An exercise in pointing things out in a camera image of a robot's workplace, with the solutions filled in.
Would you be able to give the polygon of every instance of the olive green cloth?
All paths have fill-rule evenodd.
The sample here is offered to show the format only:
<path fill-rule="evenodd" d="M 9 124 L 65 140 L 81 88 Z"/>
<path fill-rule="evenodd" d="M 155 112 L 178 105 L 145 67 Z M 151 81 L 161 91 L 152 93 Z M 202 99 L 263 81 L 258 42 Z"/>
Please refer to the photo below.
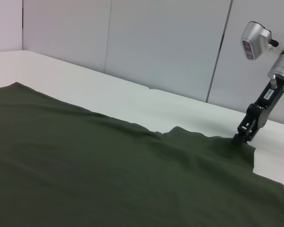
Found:
<path fill-rule="evenodd" d="M 0 227 L 284 227 L 254 148 L 0 88 Z"/>

